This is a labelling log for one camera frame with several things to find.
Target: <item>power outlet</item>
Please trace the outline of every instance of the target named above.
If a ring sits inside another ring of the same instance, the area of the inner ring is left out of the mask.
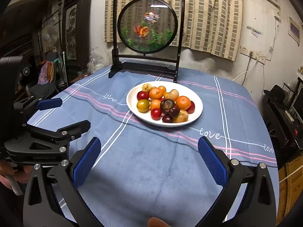
[[[240,54],[248,55],[248,47],[241,45]]]
[[[264,56],[264,55],[260,55],[259,62],[261,62],[263,65],[265,65],[265,62],[266,62],[266,56]]]
[[[252,52],[252,58],[255,60],[259,60],[260,59],[260,54],[257,52]]]

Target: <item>circular black frame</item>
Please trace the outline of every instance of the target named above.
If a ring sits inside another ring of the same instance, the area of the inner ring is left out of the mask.
[[[161,48],[158,48],[157,50],[153,50],[153,51],[140,51],[140,50],[137,50],[137,49],[134,49],[132,47],[130,47],[128,45],[128,43],[123,39],[123,37],[121,36],[122,33],[121,33],[121,19],[122,19],[122,16],[124,14],[124,12],[128,9],[129,6],[131,6],[132,4],[138,2],[138,1],[141,1],[141,0],[132,0],[131,2],[129,2],[128,4],[126,4],[126,6],[121,10],[120,14],[119,14],[119,17],[118,17],[118,23],[117,23],[117,29],[118,29],[118,34],[119,34],[119,37],[121,39],[121,41],[129,48],[131,49],[132,51],[135,51],[137,53],[141,53],[141,54],[153,54],[153,53],[157,53],[157,52],[160,52],[162,51],[163,49],[165,49],[167,46],[169,46],[172,41],[175,39],[176,37],[176,34],[177,34],[177,31],[178,31],[178,19],[177,19],[177,15],[174,11],[174,9],[165,1],[163,0],[156,0],[158,2],[161,2],[163,3],[164,5],[166,5],[169,10],[172,12],[173,16],[174,16],[174,20],[175,20],[175,29],[174,29],[174,32],[172,34],[172,37],[170,38],[170,40],[164,45],[162,46]]]

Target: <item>white plate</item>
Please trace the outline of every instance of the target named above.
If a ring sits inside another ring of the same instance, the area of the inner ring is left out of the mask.
[[[151,118],[150,110],[147,113],[141,113],[137,109],[137,94],[139,91],[142,91],[142,85],[145,83],[141,83],[137,85],[136,87],[132,88],[127,96],[126,96],[126,103],[128,108],[133,112],[134,115],[136,115],[138,118],[142,119],[143,121],[150,123],[155,126],[161,126],[161,127],[178,127],[178,126],[184,126],[187,125],[193,121],[195,121],[202,113],[203,110],[203,103],[200,99],[200,97],[193,92],[191,89],[177,84],[173,82],[167,82],[167,81],[152,81],[152,82],[146,82],[150,83],[152,86],[159,87],[163,85],[166,88],[167,92],[170,92],[172,89],[176,89],[179,92],[180,96],[187,96],[191,101],[195,104],[195,111],[192,114],[188,115],[188,121],[182,122],[182,123],[164,123],[162,121],[162,118],[160,120],[153,120]]]

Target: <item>remote control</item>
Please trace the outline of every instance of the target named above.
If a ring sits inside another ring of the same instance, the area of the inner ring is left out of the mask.
[[[290,115],[289,111],[285,110],[286,115],[289,117],[291,122],[294,122],[293,117]]]

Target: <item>round glass panel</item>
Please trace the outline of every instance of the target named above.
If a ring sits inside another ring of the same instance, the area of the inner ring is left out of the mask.
[[[163,0],[133,0],[121,11],[118,33],[131,50],[151,54],[166,48],[177,33],[174,10]]]

